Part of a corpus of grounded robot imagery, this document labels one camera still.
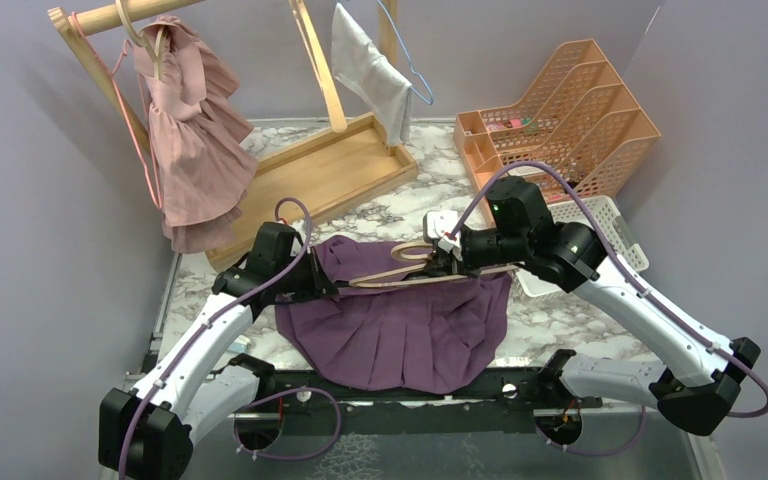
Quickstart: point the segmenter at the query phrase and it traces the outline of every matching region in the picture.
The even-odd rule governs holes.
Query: blue hanger
[[[382,10],[384,10],[384,13],[387,15],[387,19],[390,20],[390,25],[393,27],[393,32],[396,33],[396,38],[399,40],[399,44],[402,46],[402,51],[405,52],[405,58],[408,59],[408,67],[410,67],[411,73],[419,77],[419,79],[422,81],[422,84],[425,85],[425,89],[428,90],[428,96],[430,98],[425,98],[425,96],[419,93],[419,91],[414,86],[411,86],[411,90],[413,91],[413,93],[416,94],[417,97],[421,98],[422,101],[425,102],[426,104],[434,105],[434,92],[431,91],[431,85],[428,85],[428,82],[425,81],[425,77],[423,77],[421,73],[417,72],[415,68],[413,68],[413,60],[411,60],[410,58],[410,52],[408,52],[408,47],[405,46],[405,42],[404,40],[402,40],[402,35],[399,33],[399,29],[396,28],[396,22],[393,21],[393,17],[390,15],[390,11],[387,10],[387,7],[384,6],[381,0],[378,0],[378,5],[381,7]]]

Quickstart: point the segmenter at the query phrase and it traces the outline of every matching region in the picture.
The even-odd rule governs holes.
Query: white plastic basket
[[[614,200],[605,195],[588,197],[583,200],[587,208],[593,213],[599,226],[602,227],[608,241],[628,261],[629,265],[637,272],[649,268],[649,259],[646,258],[643,249],[640,248],[631,233],[631,229],[628,228],[628,224],[622,218]],[[549,205],[549,211],[552,212],[552,218],[556,222],[579,222],[592,226],[573,201]],[[544,282],[524,270],[519,270],[516,273],[516,278],[525,294],[526,301],[544,301],[565,295],[564,291],[557,285]]]

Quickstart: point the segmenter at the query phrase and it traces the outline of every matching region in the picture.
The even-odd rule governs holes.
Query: white cloth
[[[331,71],[357,94],[384,126],[387,145],[410,138],[413,91],[410,81],[387,61],[338,2],[331,25]]]

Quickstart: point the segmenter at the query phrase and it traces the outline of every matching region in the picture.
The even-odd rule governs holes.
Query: marble surface
[[[321,128],[258,128],[243,146],[255,156],[263,157]],[[314,244],[337,234],[359,241],[415,240],[427,210],[463,211],[474,193],[452,142],[452,133],[452,125],[415,124],[407,148],[419,165],[417,179],[341,218],[317,226],[312,238]],[[467,224],[483,227],[481,213],[476,211]],[[164,323],[161,358],[198,315],[210,294],[215,275],[203,254],[182,258]],[[248,353],[273,363],[276,368],[310,368],[276,331],[272,307],[261,314],[246,337],[250,341]],[[574,348],[588,355],[613,359],[654,359],[639,340],[586,302],[571,295],[526,302],[515,282],[508,302],[507,336],[496,350],[491,366],[539,365],[559,348]],[[219,363],[224,364],[231,356],[225,355]]]

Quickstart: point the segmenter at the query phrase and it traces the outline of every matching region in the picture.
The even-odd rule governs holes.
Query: metal bolt
[[[517,389],[515,385],[506,383],[505,386],[502,387],[502,395],[504,395],[505,398],[514,399],[516,398],[516,394]]]

